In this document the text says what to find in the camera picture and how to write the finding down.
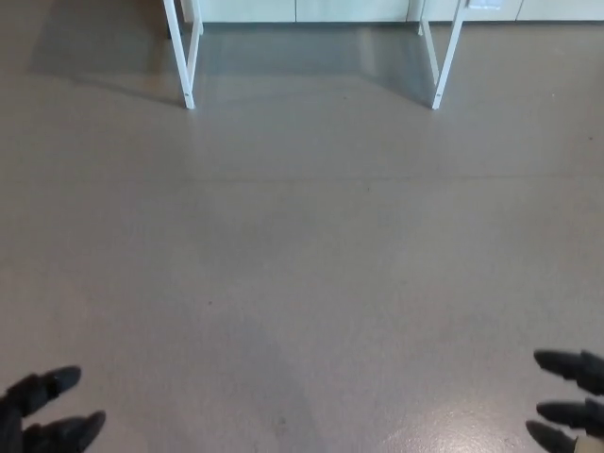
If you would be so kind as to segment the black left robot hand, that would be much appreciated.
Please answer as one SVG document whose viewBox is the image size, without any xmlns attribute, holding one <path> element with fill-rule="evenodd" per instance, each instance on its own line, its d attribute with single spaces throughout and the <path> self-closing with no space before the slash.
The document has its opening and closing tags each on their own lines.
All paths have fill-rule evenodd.
<svg viewBox="0 0 604 453">
<path fill-rule="evenodd" d="M 47 425 L 24 426 L 24 420 L 73 389 L 81 379 L 76 365 L 43 374 L 30 374 L 1 395 L 1 450 L 3 452 L 78 453 L 86 451 L 101 433 L 106 413 L 72 416 Z"/>
</svg>

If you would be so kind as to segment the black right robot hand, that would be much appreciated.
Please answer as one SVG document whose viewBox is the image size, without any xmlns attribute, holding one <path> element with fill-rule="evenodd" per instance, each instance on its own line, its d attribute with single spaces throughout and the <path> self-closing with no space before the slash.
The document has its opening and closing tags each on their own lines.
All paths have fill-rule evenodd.
<svg viewBox="0 0 604 453">
<path fill-rule="evenodd" d="M 539 367 L 573 381 L 591 395 L 582 402 L 546 401 L 536 406 L 547 421 L 526 422 L 530 437 L 545 452 L 595 452 L 603 450 L 603 359 L 589 351 L 565 352 L 538 349 L 533 357 Z"/>
</svg>

